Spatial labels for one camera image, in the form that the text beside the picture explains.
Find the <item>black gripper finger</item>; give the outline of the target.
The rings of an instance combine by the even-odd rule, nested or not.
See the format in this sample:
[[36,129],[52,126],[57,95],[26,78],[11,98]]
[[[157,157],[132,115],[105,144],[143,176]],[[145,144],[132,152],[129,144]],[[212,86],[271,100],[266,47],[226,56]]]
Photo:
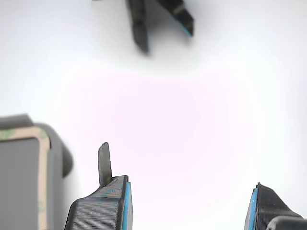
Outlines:
[[307,220],[293,212],[273,189],[258,183],[250,199],[244,230],[307,230]]
[[99,188],[75,200],[66,230],[132,230],[131,183],[127,175],[112,176],[109,144],[98,151]]

